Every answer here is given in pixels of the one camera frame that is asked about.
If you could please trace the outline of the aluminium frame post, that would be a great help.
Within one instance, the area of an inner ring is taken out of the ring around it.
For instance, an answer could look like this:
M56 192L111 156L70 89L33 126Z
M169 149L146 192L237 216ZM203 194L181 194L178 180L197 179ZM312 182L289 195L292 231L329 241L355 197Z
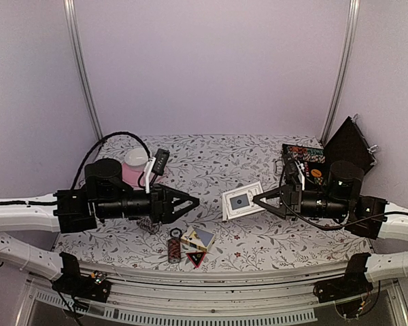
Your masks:
M330 138L331 131L333 129L335 118L337 116L337 110L339 107L341 95L343 93L347 70L350 65L350 58L358 24L359 10L360 0L350 0L339 68L337 69L337 77L335 80L330 105L320 135L320 142L322 145L327 144Z
M75 10L75 1L73 0L64 0L63 1L65 9L65 20L67 22L67 28L69 31L69 38L71 42L71 48L75 58L75 63L78 71L78 76L80 79L80 84L82 87L82 92L84 100L86 103L86 108L88 111L88 116L92 129L94 131L95 137L97 140L103 137L103 131L99 116L95 107L95 101L92 95L92 90L90 87L90 82L87 74L86 65L84 62L84 54L82 43L80 40L80 33L78 28L78 19Z

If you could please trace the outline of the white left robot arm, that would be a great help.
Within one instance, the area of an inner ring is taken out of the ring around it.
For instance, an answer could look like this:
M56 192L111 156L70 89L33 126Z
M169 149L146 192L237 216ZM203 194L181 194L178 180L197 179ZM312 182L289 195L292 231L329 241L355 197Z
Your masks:
M170 224L200 204L186 192L155 183L135 190L122 179L122 165L111 158L84 168L80 189L58 190L38 198L0 200L0 259L35 273L72 294L87 289L75 256L53 253L12 238L10 231L41 230L61 234L94 230L107 219L140 220Z

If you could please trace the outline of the floral table mat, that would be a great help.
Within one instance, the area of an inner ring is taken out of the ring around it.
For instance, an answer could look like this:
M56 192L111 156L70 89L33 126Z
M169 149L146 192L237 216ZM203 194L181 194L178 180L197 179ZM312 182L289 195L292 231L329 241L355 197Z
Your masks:
M165 148L170 158L161 183L200 200L198 208L176 221L211 232L214 243L199 272L254 272L302 268L347 261L370 251L368 240L338 230L324 232L301 221L283 221L259 213L229 222L222 219L225 191L260 181L268 190L277 186L283 144L319 147L313 137L267 135L173 135L146 137L152 149ZM135 221L108 220L97 229L58 237L55 249L95 264L121 268L194 270L187 257L178 264L167 259L170 225L155 234Z

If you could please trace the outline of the metal front rail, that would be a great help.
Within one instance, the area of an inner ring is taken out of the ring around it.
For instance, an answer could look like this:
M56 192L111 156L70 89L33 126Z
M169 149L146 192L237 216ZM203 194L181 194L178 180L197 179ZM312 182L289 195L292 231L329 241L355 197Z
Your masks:
M396 279L370 294L320 302L314 285L344 263L259 272L172 272L84 264L112 284L106 302L58 294L30 276L18 325L408 325Z

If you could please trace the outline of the grey orange chip stack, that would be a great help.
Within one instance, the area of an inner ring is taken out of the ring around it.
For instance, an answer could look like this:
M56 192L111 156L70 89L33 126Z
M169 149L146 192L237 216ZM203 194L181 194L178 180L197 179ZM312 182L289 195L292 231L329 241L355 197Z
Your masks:
M139 219L137 221L137 225L139 228L142 230L148 232L149 234L157 234L158 231L160 230L160 224L159 223L153 223L151 219Z

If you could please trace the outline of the blue beige card deck box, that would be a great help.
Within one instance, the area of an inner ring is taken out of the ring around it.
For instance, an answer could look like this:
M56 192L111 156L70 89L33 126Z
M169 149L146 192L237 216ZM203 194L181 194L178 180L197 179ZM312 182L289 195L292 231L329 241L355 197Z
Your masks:
M193 226L190 226L180 238L181 242L198 251L208 252L215 241L216 235Z

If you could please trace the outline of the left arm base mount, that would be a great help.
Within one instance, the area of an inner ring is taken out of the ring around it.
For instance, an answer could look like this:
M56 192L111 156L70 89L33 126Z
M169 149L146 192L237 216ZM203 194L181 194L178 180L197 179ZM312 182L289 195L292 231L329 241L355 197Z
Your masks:
M107 302L112 283L108 281L105 272L95 270L85 276L81 273L78 259L74 255L62 252L59 257L62 259L63 267L60 277L52 282L53 290L70 295L72 298Z

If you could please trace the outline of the chip rows in case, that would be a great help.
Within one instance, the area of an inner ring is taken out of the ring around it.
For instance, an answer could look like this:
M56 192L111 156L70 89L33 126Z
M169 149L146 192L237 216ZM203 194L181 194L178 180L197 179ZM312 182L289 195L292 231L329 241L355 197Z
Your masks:
M320 164L325 163L323 149L283 144L282 151L284 155L298 161L315 162Z

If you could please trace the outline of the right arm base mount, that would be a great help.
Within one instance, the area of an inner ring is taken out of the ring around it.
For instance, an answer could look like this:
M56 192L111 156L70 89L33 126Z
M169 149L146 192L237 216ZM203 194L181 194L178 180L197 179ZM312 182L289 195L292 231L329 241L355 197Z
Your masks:
M342 300L372 291L373 284L365 276L370 256L370 253L355 254L348 261L343 276L316 282L313 294L319 303Z

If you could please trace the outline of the white ceramic bowl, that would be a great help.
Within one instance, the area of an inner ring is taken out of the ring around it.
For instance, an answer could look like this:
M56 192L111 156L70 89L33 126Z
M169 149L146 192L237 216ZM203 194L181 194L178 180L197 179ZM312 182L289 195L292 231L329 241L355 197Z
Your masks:
M127 152L124 157L124 162L130 167L138 167L146 165L148 154L142 147L136 147Z

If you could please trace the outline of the orange big blind button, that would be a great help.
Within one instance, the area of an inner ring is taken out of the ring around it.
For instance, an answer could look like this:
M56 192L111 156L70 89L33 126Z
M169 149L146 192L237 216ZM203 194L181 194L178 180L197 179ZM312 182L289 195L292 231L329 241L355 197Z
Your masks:
M313 177L322 177L322 172L318 169L312 169L311 170L311 175Z

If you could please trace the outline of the right aluminium frame post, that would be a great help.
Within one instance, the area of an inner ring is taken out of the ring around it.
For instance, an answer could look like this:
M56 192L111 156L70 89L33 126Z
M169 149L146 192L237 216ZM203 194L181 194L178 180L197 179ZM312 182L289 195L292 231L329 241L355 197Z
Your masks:
M331 131L333 129L335 118L337 116L337 110L339 107L341 95L343 93L347 70L350 65L350 58L358 24L359 10L360 0L350 0L339 68L337 69L337 77L335 80L330 105L320 135L320 142L322 145L327 144L330 138Z

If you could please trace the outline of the black red triangle button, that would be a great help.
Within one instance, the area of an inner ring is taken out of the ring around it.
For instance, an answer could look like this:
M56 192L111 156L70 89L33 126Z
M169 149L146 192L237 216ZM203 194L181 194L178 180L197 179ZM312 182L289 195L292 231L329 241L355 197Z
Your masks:
M198 251L198 252L187 252L187 258L192 262L195 268L199 268L201 263L205 258L206 252Z

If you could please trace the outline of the left aluminium frame post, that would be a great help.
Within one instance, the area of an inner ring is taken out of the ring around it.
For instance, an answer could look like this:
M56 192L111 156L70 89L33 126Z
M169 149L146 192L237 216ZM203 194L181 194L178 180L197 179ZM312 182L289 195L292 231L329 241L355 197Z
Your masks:
M75 10L75 1L73 0L64 0L63 1L65 9L65 20L67 22L67 28L69 31L69 38L71 42L71 48L75 58L75 63L78 71L78 76L80 79L80 84L82 87L82 92L84 100L86 103L86 108L88 111L88 116L92 129L94 131L95 137L97 140L103 137L103 131L99 116L95 107L95 101L92 95L92 90L90 87L90 82L87 74L86 65L84 62L84 54L82 43L80 40L80 33L78 28L78 19Z

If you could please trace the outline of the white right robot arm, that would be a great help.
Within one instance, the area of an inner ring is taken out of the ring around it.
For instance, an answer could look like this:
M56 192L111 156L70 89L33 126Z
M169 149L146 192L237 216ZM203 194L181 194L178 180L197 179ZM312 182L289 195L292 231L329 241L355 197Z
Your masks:
M338 219L336 230L345 230L361 238L408 241L408 209L383 198L361 195L364 171L351 162L340 160L330 166L323 190L303 190L301 184L285 184L253 197L264 210L285 219L296 217L308 223L310 218ZM364 282L408 277L408 251L392 254L361 253L347 263L338 290L352 296Z

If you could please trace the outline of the pink saucer plate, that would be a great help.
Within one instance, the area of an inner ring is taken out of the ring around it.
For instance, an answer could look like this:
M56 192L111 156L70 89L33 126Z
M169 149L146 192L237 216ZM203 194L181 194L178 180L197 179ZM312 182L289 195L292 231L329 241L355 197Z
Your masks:
M144 177L141 177L140 183L138 183L138 179L144 172L147 162L147 158L143 160L130 160L125 158L122 163L122 180L133 187L138 187L139 185L145 186Z

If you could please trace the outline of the black poker set case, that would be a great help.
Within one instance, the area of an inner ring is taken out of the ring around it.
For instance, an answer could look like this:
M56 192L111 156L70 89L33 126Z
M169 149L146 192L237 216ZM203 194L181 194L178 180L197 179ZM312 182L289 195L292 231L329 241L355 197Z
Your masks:
M340 160L351 162L358 168L363 169L366 175L376 165L377 160L373 153L376 147L371 147L364 135L361 133L357 123L356 116L347 117L339 129L334 133L329 142L323 148L325 163L303 162L303 173L306 177L305 190L319 190L326 187L330 166L332 163ZM282 164L284 167L284 153L282 151ZM322 172L322 177L313 177L312 169L318 169Z

